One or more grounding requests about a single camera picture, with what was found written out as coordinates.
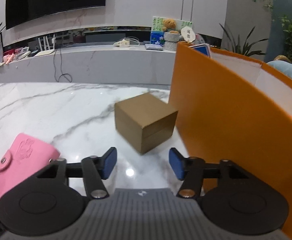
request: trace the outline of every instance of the pink wallet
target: pink wallet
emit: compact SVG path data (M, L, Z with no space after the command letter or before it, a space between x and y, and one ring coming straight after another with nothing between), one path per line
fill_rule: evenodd
M48 143L23 133L17 135L0 160L0 198L59 155L56 148Z

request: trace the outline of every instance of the teddy bear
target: teddy bear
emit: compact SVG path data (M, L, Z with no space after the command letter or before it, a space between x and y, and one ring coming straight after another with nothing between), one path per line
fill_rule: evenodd
M176 21L174 19L165 19L163 21L163 32L166 32L168 30L175 30L176 29Z

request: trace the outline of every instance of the brown box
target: brown box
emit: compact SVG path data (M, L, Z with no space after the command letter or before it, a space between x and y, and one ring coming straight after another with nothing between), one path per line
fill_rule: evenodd
M177 110L150 93L115 103L117 131L140 153L173 134Z

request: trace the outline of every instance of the black cable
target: black cable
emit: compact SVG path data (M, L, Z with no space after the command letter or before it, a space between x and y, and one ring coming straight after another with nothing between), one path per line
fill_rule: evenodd
M68 73L63 73L63 70L62 70L63 57L62 57L62 54L61 54L61 47L59 48L59 54L60 54L60 72L61 72L61 75L59 76L58 79L57 79L57 77L56 77L56 74L57 74L57 68L56 68L56 65L55 65L55 56L56 56L56 52L57 52L57 50L58 50L58 49L55 49L54 59L53 59L54 69L55 69L55 74L54 74L55 81L59 83L60 78L61 78L62 76L64 76L64 77L67 79L67 81L68 81L69 83L71 83L71 82L73 82L73 77L72 77L70 74L68 74Z

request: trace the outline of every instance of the gray basket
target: gray basket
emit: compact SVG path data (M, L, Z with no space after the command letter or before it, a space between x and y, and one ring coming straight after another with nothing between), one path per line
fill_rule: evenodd
M164 40L165 41L179 42L180 37L181 37L180 34L168 33L168 32L164 33Z
M177 50L177 42L165 41L164 49L176 51Z

